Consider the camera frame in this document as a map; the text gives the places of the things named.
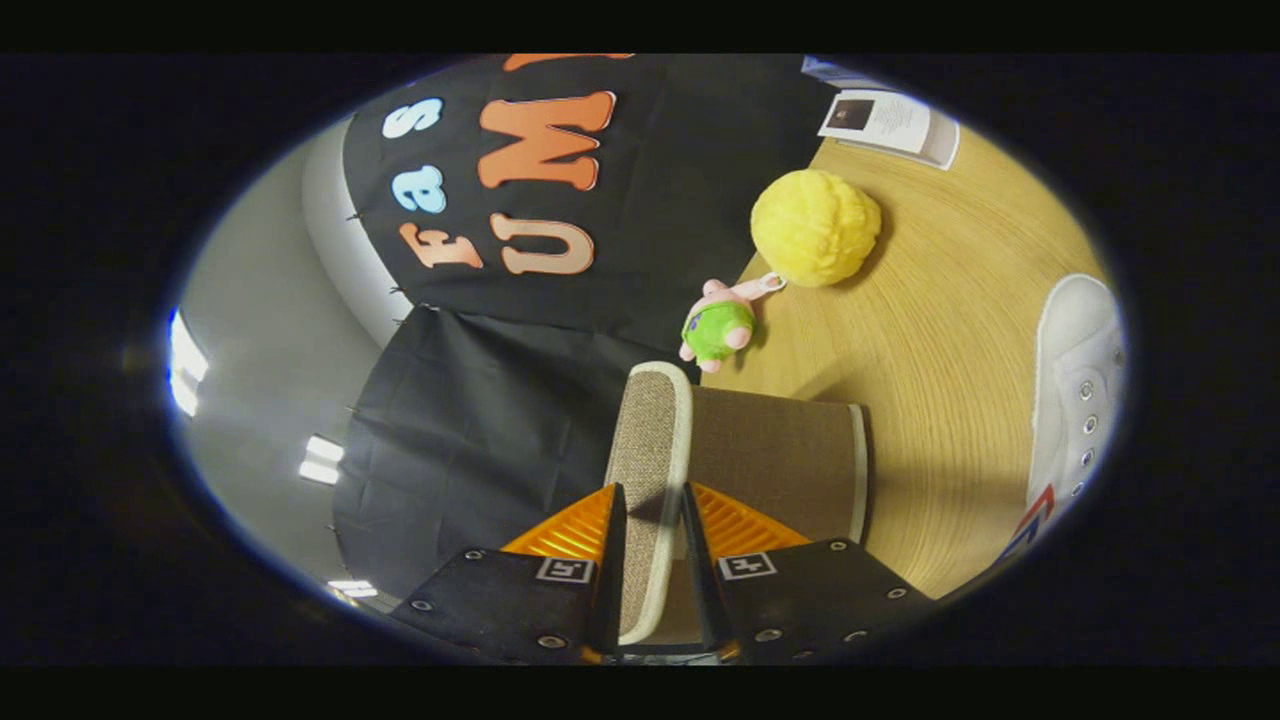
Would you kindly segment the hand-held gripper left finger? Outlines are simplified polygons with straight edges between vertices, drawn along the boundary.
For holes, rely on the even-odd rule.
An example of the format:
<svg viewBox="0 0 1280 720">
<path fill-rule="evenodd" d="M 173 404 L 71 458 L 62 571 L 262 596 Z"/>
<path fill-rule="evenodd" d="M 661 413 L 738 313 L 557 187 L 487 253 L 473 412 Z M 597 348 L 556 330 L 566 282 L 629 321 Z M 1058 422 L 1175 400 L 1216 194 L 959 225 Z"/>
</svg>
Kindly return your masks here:
<svg viewBox="0 0 1280 720">
<path fill-rule="evenodd" d="M 390 618 L 486 664 L 599 665 L 620 646 L 627 512 L 608 484 L 499 550 L 458 552 Z"/>
</svg>

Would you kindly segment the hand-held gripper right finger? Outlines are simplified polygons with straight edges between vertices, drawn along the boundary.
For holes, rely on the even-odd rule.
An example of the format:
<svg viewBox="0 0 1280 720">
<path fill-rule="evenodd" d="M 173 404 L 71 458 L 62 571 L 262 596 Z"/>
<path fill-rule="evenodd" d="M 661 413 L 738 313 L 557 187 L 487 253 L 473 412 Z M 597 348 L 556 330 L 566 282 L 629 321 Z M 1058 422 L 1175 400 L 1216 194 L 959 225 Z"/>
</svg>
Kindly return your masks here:
<svg viewBox="0 0 1280 720">
<path fill-rule="evenodd" d="M 936 610 L 854 539 L 810 539 L 707 486 L 684 487 L 684 519 L 704 644 L 723 664 L 844 664 Z"/>
</svg>

